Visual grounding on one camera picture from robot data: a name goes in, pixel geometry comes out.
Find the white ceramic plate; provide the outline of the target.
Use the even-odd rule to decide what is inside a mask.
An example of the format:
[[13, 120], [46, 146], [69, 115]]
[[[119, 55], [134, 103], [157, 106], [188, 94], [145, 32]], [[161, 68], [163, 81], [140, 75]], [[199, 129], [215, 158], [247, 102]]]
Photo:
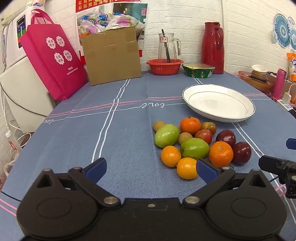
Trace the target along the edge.
[[238, 123], [255, 114], [251, 99], [236, 90], [214, 84], [185, 88], [182, 98], [199, 115], [223, 123]]

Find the tan longan back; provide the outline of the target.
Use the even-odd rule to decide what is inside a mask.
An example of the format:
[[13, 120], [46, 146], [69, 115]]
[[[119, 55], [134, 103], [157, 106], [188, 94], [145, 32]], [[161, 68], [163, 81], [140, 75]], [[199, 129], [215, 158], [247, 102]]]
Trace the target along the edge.
[[152, 128], [155, 132], [157, 132], [161, 127], [163, 127], [165, 123], [163, 121], [155, 121]]

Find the white power strip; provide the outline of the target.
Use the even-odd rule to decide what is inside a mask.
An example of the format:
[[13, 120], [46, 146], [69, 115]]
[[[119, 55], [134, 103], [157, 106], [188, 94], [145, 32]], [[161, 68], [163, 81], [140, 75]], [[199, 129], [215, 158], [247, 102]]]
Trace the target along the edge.
[[292, 96], [285, 92], [284, 95], [283, 95], [283, 98], [282, 99], [278, 99], [276, 101], [276, 103], [283, 109], [283, 110], [286, 110], [286, 111], [291, 111], [293, 110], [293, 107], [290, 105], [290, 101], [292, 99]]

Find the blue striped tablecloth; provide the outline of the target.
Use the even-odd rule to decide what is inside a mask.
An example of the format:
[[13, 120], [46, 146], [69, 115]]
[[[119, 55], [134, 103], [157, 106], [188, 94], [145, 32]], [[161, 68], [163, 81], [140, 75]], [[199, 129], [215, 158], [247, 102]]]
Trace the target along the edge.
[[84, 85], [62, 101], [43, 121], [17, 158], [1, 192], [1, 240], [20, 240], [16, 208], [46, 168], [56, 173], [89, 165], [103, 157], [107, 172], [99, 186], [120, 199], [185, 198], [204, 185], [196, 178], [181, 179], [165, 166], [154, 144], [156, 121], [179, 125], [195, 113], [182, 98], [183, 90], [196, 84], [215, 84], [239, 91], [255, 105], [255, 114], [240, 123], [216, 123], [229, 129], [237, 141], [252, 149], [250, 161], [238, 172], [257, 168], [263, 155], [295, 160], [295, 151], [285, 143], [295, 137], [295, 118], [240, 78], [224, 73], [210, 78], [192, 78], [179, 73], [103, 85]]

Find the dark red plum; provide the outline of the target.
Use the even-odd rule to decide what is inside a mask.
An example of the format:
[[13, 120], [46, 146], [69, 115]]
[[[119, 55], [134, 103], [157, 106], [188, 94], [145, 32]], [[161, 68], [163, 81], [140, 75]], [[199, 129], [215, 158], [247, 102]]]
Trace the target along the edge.
[[226, 142], [233, 148], [236, 144], [236, 136], [231, 130], [223, 130], [217, 135], [216, 142]]
[[244, 165], [251, 158], [251, 147], [247, 142], [238, 142], [233, 148], [233, 160], [235, 164]]

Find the brown wooden tray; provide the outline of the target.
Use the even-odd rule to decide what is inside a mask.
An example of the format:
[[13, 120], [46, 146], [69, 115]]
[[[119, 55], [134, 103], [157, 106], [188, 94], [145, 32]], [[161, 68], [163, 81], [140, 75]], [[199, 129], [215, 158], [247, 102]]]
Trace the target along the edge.
[[252, 87], [256, 88], [257, 90], [260, 90], [261, 92], [266, 92], [266, 91], [272, 91], [274, 87], [274, 83], [269, 82], [268, 80], [266, 82], [260, 81], [254, 78], [250, 77], [250, 72], [246, 71], [239, 71], [238, 75], [239, 77], [251, 85]]

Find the red fu poster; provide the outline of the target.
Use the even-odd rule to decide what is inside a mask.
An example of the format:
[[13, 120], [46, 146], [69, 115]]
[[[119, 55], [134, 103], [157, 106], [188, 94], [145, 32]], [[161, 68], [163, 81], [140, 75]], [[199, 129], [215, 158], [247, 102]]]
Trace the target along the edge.
[[102, 6], [105, 4], [114, 4], [114, 3], [138, 3], [140, 0], [76, 0], [75, 7], [76, 13], [81, 11], [96, 7]]

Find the floral cloth in box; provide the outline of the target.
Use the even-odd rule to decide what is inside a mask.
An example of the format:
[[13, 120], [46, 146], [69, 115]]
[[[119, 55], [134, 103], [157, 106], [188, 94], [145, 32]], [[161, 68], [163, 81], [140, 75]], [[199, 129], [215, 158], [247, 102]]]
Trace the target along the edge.
[[79, 18], [77, 29], [79, 38], [82, 38], [106, 30], [125, 27], [134, 27], [138, 37], [144, 29], [144, 23], [133, 16], [121, 13], [94, 13], [92, 15], [83, 15]]

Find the glass pitcher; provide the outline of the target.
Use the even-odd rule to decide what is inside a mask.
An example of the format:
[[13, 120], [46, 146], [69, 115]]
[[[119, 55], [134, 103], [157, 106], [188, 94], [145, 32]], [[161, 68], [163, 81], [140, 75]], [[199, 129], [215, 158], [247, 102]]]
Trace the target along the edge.
[[[178, 56], [181, 56], [181, 41], [175, 37], [174, 33], [165, 33], [167, 37], [167, 45], [169, 49], [170, 59], [177, 59]], [[163, 34], [159, 33], [159, 59], [166, 59], [166, 49], [163, 41]]]

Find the red thermos jug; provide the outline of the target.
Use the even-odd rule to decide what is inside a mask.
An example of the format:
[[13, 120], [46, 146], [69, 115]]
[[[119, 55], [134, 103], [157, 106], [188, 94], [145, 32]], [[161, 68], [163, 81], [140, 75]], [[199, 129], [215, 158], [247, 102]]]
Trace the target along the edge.
[[201, 62], [215, 67], [214, 74], [224, 73], [224, 31], [219, 22], [205, 23]]

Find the large orange tangerine front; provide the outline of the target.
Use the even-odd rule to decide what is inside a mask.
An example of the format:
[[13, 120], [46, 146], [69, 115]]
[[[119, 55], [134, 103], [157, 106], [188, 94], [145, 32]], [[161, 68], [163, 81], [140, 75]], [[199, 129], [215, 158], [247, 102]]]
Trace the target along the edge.
[[231, 163], [234, 154], [229, 144], [223, 141], [218, 141], [210, 147], [208, 156], [213, 166], [222, 168]]

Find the brown cardboard box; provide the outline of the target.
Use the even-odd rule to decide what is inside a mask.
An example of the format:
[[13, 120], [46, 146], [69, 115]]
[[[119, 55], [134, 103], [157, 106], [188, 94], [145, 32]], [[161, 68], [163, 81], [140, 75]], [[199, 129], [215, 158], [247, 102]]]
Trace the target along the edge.
[[142, 76], [134, 27], [91, 34], [81, 43], [92, 86]]

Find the pink thermos bottle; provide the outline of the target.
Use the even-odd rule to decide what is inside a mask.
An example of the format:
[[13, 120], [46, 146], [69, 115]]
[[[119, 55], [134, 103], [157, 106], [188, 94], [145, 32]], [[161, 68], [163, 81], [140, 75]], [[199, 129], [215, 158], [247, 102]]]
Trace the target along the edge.
[[287, 73], [283, 69], [278, 69], [272, 94], [273, 98], [276, 100], [280, 99], [281, 97], [286, 75]]

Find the dark utensil in pitcher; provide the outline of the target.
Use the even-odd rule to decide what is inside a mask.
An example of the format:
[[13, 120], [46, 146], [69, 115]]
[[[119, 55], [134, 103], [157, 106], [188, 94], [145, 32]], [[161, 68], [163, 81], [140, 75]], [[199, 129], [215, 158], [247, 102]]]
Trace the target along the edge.
[[165, 49], [166, 49], [166, 59], [167, 59], [167, 62], [170, 63], [171, 59], [170, 59], [169, 49], [168, 49], [168, 45], [167, 45], [168, 40], [167, 40], [167, 37], [165, 36], [165, 32], [163, 29], [162, 29], [162, 34], [163, 34], [163, 41], [164, 41], [164, 45], [165, 45]]

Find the pink tote bag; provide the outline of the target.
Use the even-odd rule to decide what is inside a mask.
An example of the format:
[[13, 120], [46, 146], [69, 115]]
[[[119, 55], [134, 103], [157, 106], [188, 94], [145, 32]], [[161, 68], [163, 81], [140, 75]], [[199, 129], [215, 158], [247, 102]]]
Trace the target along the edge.
[[68, 99], [87, 82], [87, 73], [61, 25], [41, 9], [31, 13], [20, 43], [53, 99]]

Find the red plastic basin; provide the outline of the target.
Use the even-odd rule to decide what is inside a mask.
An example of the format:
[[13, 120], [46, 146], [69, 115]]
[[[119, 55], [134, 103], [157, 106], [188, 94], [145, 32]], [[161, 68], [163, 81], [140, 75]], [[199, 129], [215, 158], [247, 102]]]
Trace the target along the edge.
[[172, 59], [170, 63], [167, 62], [167, 59], [152, 59], [147, 61], [147, 65], [150, 66], [151, 72], [161, 76], [177, 74], [183, 63], [184, 61], [181, 59]]

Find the orange tangerine back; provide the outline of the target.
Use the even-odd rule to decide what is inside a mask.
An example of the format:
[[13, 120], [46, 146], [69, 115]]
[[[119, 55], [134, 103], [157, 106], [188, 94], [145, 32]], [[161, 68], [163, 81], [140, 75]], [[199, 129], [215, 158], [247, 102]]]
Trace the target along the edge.
[[198, 118], [189, 116], [181, 120], [179, 128], [182, 133], [187, 132], [194, 136], [201, 130], [201, 122]]

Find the plastic bottle on floor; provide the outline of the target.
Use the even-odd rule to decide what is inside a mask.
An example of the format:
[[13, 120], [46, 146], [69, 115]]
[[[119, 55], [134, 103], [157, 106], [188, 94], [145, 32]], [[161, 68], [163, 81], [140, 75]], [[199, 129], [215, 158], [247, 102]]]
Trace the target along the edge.
[[20, 146], [20, 143], [18, 142], [18, 140], [16, 139], [16, 137], [14, 136], [14, 134], [10, 130], [8, 130], [6, 132], [6, 138], [7, 138], [8, 142], [9, 142], [11, 148], [14, 151], [20, 153], [21, 150], [22, 150], [22, 147]]

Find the green mango front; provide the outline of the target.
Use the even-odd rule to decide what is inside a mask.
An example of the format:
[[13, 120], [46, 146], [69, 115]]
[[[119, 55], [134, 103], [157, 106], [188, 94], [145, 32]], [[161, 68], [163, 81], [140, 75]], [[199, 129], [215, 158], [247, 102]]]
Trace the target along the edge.
[[209, 145], [201, 138], [190, 138], [180, 146], [183, 158], [203, 159], [208, 155]]

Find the white water dispenser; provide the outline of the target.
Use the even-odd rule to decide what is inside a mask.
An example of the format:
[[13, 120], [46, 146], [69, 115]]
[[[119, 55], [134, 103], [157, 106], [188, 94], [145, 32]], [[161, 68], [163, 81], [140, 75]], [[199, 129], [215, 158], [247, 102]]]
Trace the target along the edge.
[[6, 66], [1, 74], [1, 86], [18, 126], [22, 132], [29, 133], [35, 132], [56, 106], [20, 43], [35, 9], [45, 10], [37, 4], [26, 7], [1, 34]]

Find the green mango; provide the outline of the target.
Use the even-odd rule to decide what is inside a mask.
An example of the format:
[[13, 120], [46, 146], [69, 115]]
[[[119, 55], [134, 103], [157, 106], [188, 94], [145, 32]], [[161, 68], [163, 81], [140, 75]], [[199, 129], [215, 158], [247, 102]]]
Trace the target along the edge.
[[208, 155], [209, 145], [201, 138], [190, 138], [180, 146], [183, 158], [203, 159]]
[[180, 135], [179, 129], [173, 124], [165, 124], [159, 128], [154, 136], [154, 143], [159, 148], [173, 146]]

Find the tan longan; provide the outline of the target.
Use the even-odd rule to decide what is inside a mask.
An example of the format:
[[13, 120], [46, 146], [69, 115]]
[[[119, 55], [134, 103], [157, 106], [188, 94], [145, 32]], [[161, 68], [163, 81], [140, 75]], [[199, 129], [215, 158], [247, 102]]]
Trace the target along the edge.
[[179, 135], [178, 142], [181, 145], [183, 142], [191, 139], [193, 136], [188, 132], [183, 132]]
[[163, 127], [165, 123], [163, 121], [155, 121], [152, 128], [155, 132], [157, 132], [161, 127]]

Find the red apple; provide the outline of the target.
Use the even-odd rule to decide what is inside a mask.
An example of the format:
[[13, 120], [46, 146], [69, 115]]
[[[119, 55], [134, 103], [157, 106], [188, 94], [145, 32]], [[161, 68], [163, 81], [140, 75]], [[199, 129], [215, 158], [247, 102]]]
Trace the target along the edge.
[[204, 140], [208, 145], [210, 145], [213, 137], [210, 130], [202, 129], [195, 134], [195, 138], [200, 138]]

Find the stacked white bowls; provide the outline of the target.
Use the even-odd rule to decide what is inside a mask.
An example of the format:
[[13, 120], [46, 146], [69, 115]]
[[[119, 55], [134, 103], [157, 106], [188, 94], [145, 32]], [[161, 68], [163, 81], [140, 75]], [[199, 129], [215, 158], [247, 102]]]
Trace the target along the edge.
[[267, 80], [267, 68], [264, 67], [263, 65], [259, 65], [259, 64], [255, 64], [251, 66], [252, 68], [252, 72], [251, 72], [251, 76], [258, 78], [258, 79], [262, 79], [262, 80]]

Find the tan longan middle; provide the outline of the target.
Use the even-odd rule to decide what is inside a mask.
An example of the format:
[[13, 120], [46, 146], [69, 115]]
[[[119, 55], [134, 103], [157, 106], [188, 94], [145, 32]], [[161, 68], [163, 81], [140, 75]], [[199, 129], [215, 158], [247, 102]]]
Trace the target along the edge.
[[183, 132], [179, 135], [178, 142], [181, 145], [183, 142], [191, 139], [193, 136], [188, 132]]

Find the small yellow orange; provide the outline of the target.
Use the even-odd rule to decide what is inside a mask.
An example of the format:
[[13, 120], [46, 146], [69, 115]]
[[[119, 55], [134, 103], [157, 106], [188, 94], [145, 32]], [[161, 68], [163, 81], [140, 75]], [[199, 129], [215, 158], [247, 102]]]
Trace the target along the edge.
[[197, 161], [193, 158], [182, 158], [177, 163], [177, 174], [185, 180], [192, 180], [198, 177]]

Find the blue paper fan decoration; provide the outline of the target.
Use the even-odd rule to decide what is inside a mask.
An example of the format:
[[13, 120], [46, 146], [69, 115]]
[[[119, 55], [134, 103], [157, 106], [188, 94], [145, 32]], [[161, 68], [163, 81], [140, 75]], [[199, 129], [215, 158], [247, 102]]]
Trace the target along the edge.
[[295, 21], [291, 16], [275, 15], [272, 40], [273, 44], [278, 43], [283, 48], [290, 47], [295, 51]]

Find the green foil bowl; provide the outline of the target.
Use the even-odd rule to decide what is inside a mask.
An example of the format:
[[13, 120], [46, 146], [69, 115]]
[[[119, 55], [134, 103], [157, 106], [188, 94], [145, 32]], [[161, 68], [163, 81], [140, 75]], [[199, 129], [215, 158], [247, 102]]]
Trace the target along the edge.
[[185, 75], [194, 78], [210, 78], [215, 67], [203, 63], [183, 63]]

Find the orange snack package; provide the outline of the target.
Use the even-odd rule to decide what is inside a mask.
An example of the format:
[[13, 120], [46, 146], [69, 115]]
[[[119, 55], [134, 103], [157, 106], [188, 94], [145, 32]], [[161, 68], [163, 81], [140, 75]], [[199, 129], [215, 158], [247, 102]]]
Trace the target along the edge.
[[296, 54], [287, 53], [289, 79], [292, 82], [296, 82]]

